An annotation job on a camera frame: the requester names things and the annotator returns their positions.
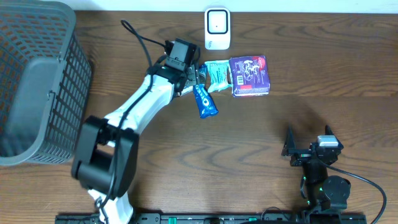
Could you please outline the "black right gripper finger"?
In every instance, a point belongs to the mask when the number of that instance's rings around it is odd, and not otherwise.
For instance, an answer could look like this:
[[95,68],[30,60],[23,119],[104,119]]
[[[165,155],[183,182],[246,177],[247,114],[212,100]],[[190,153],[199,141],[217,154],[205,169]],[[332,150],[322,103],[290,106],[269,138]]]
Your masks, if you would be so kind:
[[344,148],[344,145],[341,143],[341,141],[336,137],[336,135],[333,133],[329,125],[325,126],[325,134],[326,135],[333,135],[338,143],[337,147],[340,149]]
[[291,156],[295,151],[295,141],[294,141],[294,135],[292,132],[292,128],[288,126],[287,128],[287,134],[284,142],[284,146],[282,148],[281,155],[282,156]]

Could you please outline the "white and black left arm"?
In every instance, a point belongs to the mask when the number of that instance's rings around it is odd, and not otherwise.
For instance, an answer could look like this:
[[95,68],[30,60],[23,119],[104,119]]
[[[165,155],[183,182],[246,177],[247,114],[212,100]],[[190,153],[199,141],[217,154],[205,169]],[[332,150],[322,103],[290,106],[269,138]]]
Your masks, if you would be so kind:
[[101,223],[131,221],[134,209],[128,190],[136,174],[140,135],[163,107],[205,80],[205,69],[198,64],[181,71],[155,63],[122,106],[104,118],[86,119],[76,145],[72,177],[94,199]]

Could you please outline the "blue Oreo cookie pack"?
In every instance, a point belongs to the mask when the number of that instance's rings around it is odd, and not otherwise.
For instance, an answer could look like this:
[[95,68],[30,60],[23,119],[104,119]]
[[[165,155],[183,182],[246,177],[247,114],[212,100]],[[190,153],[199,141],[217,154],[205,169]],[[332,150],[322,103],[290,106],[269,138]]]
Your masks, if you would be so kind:
[[193,94],[198,106],[201,119],[205,119],[210,116],[216,116],[219,113],[212,97],[207,92],[204,84],[194,85]]

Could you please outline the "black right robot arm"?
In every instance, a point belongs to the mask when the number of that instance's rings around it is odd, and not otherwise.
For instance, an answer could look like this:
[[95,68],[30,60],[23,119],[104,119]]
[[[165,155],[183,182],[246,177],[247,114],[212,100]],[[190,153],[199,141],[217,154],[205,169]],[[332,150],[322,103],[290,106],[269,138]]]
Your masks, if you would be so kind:
[[302,197],[307,199],[313,213],[341,212],[347,209],[350,195],[350,181],[329,175],[327,168],[338,160],[344,146],[329,126],[325,134],[319,135],[306,149],[296,147],[292,128],[288,128],[282,150],[283,156],[290,157],[292,167],[302,167]]

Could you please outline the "purple snack box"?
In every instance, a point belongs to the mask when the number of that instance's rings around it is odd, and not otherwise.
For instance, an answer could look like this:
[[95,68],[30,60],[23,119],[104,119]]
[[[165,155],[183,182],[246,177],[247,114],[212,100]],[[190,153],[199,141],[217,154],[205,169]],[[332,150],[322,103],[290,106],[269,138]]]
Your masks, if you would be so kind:
[[271,82],[265,55],[229,59],[234,97],[268,95]]

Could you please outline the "mint green snack packet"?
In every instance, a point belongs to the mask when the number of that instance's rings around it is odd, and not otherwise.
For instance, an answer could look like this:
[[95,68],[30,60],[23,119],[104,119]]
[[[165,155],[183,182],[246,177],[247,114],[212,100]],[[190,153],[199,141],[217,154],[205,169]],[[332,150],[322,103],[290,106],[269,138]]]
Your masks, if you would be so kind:
[[208,87],[209,93],[232,87],[232,84],[228,82],[229,60],[207,61],[205,65],[211,80],[211,85]]

